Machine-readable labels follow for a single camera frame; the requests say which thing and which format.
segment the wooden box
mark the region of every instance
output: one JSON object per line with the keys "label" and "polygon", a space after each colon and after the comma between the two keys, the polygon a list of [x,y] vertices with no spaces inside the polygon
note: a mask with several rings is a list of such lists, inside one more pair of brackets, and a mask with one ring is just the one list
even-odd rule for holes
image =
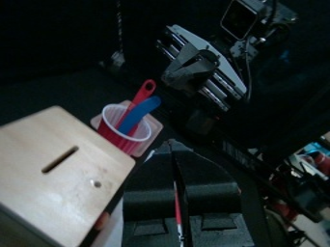
{"label": "wooden box", "polygon": [[0,246],[79,246],[134,160],[60,107],[0,127]]}

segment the plastic cup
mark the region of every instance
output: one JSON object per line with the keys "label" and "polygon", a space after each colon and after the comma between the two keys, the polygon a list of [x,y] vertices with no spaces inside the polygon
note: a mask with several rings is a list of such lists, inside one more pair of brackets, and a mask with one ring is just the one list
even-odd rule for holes
{"label": "plastic cup", "polygon": [[127,136],[117,129],[117,124],[127,111],[121,104],[109,104],[102,111],[98,133],[129,155],[133,155],[139,145],[151,137],[151,127],[145,119],[138,124],[133,136]]}

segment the blue utensil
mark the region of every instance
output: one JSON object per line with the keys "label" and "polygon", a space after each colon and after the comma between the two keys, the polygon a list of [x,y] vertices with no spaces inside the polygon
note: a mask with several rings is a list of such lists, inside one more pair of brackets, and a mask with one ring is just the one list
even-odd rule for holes
{"label": "blue utensil", "polygon": [[131,129],[141,122],[142,118],[159,107],[161,103],[161,98],[158,96],[151,96],[139,104],[137,104],[122,121],[122,124],[118,128],[119,131],[129,135]]}

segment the dark background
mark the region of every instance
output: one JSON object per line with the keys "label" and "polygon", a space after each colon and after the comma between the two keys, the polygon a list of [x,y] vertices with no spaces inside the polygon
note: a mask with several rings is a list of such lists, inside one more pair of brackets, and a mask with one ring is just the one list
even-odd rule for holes
{"label": "dark background", "polygon": [[[274,158],[301,148],[330,126],[330,3],[326,0],[280,2],[298,14],[300,21],[288,41],[265,48],[252,64],[250,103],[233,109],[218,124],[245,146],[262,148]],[[219,20],[229,3],[122,1],[125,52],[133,84],[145,78],[161,78],[169,61],[155,48],[155,40],[165,27],[179,24],[209,40],[219,34]],[[40,84],[39,90],[47,91],[52,88],[46,85],[55,87],[56,80],[63,79],[66,91],[73,87],[70,80],[77,80],[73,74],[66,77],[66,73],[81,72],[89,80],[87,69],[109,60],[119,49],[117,13],[117,1],[2,1],[2,84],[19,87],[19,83],[30,83],[28,90],[36,92],[35,85]],[[91,81],[98,76],[89,73]],[[6,105],[4,101],[2,116],[12,119]]]}

